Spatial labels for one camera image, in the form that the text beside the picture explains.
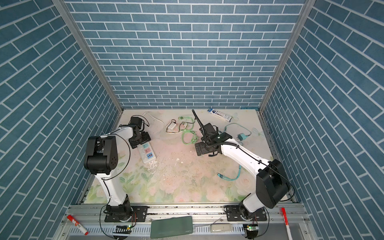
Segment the white power strip coloured sockets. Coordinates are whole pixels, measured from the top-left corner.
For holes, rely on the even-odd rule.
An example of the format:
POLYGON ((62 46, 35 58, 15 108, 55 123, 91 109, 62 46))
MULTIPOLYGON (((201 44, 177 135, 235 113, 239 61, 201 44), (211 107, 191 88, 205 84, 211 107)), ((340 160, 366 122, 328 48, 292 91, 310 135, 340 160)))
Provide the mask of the white power strip coloured sockets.
POLYGON ((138 145, 138 150, 144 164, 149 164, 150 162, 156 160, 156 155, 150 142, 138 145))

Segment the white charger with black cable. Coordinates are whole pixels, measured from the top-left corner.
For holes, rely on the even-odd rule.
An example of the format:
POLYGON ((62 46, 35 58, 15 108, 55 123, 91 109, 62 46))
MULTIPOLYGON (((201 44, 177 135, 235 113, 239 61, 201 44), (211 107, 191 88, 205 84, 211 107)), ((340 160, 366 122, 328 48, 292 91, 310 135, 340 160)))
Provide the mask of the white charger with black cable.
POLYGON ((172 119, 171 122, 166 126, 166 133, 168 134, 179 134, 184 130, 183 122, 177 122, 172 119))

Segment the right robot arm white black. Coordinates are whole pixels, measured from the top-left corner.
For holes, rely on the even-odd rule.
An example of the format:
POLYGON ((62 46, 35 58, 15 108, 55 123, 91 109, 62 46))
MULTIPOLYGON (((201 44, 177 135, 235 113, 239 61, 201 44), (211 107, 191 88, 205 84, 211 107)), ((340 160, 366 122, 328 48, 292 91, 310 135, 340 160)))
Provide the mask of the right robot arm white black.
POLYGON ((274 208, 291 189, 282 163, 269 161, 245 147, 227 133, 219 133, 212 124, 201 125, 202 141, 195 144, 198 156, 222 154, 247 170, 256 179, 255 190, 239 204, 241 216, 249 220, 261 208, 274 208))

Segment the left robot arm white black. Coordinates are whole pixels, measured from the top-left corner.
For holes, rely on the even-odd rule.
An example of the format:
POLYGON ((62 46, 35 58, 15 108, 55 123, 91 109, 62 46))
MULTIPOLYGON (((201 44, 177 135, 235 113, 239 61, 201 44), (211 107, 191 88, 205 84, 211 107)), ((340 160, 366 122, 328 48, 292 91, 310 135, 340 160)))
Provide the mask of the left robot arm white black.
POLYGON ((117 139, 127 145, 131 156, 132 150, 151 140, 149 133, 145 131, 145 127, 149 126, 145 117, 134 115, 127 125, 120 125, 111 133, 88 138, 84 167, 101 183, 108 198, 106 210, 110 212, 131 212, 129 197, 119 180, 123 170, 116 170, 119 163, 117 139))

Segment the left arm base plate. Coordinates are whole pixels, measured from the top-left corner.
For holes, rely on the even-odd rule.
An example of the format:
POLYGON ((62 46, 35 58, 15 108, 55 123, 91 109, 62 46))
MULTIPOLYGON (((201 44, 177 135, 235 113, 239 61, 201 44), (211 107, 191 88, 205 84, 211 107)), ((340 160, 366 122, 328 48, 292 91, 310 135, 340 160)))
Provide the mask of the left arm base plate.
POLYGON ((145 222, 148 206, 124 207, 107 206, 103 213, 106 215, 106 223, 141 223, 145 222))

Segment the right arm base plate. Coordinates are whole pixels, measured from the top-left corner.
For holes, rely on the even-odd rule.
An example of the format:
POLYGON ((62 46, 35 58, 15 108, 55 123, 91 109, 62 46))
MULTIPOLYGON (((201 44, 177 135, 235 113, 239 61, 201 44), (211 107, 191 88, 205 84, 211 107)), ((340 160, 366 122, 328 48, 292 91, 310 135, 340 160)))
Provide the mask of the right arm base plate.
POLYGON ((240 221, 267 221, 267 215, 263 208, 250 213, 244 206, 239 205, 226 205, 224 206, 224 212, 227 216, 228 222, 240 222, 240 221))

